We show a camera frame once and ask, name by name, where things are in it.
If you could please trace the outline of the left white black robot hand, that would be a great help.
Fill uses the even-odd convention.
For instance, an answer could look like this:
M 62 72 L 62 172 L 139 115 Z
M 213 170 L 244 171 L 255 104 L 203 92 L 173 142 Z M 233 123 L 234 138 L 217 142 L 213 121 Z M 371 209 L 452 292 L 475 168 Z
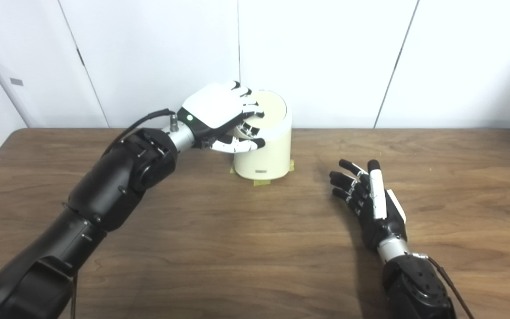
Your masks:
M 251 93 L 238 81 L 230 81 L 207 85 L 188 97 L 177 118 L 191 134 L 191 147 L 221 153 L 247 153 L 265 147 L 265 140 L 256 135 L 246 139 L 229 135 L 246 119 L 265 116 Z

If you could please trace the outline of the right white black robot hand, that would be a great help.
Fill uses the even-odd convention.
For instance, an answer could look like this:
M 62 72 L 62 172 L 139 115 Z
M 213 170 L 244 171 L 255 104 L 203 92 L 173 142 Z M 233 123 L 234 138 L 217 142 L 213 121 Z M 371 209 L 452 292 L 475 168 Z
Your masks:
M 332 194 L 356 214 L 366 248 L 375 251 L 391 237 L 406 241 L 406 216 L 394 192 L 385 188 L 380 162 L 371 159 L 367 170 L 345 159 L 338 165 L 351 174 L 329 173 Z

